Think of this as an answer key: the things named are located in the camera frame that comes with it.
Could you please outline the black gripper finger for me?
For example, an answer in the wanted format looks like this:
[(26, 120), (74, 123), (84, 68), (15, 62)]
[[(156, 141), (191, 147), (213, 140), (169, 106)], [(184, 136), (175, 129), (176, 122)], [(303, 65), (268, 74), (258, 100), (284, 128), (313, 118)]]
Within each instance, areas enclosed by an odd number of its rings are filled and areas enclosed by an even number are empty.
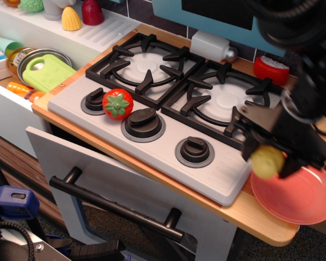
[(255, 130), (246, 131), (244, 137), (245, 141), (243, 142), (241, 153), (242, 158), (247, 161), (260, 146), (262, 137)]
[(307, 166), (309, 163), (306, 159), (295, 154), (283, 153), (283, 155), (284, 165), (279, 171), (279, 178), (281, 179), (287, 178), (288, 176), (300, 170), (301, 167)]

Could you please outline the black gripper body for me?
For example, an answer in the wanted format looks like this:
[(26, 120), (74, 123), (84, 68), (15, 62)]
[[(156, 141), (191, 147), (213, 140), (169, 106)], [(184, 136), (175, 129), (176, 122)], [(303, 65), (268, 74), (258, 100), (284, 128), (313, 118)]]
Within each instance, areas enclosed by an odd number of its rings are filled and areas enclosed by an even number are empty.
[(284, 153), (298, 155), (317, 169), (326, 164), (326, 141), (311, 125), (294, 119), (282, 104), (274, 109), (244, 106), (239, 109), (234, 124), (243, 133), (257, 131), (262, 137), (262, 145), (271, 145)]

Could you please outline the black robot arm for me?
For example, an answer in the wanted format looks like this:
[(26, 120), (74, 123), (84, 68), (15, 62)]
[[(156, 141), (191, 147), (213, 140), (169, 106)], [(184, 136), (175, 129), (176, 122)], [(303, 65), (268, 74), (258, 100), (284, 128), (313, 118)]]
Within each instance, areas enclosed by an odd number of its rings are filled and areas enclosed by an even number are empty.
[(261, 36), (271, 45), (301, 59), (296, 84), (285, 89), (274, 108), (247, 105), (235, 124), (246, 140), (244, 159), (252, 160), (262, 145), (286, 154), (280, 178), (303, 166), (322, 168), (326, 142), (316, 122), (326, 117), (326, 1), (244, 1), (256, 17)]

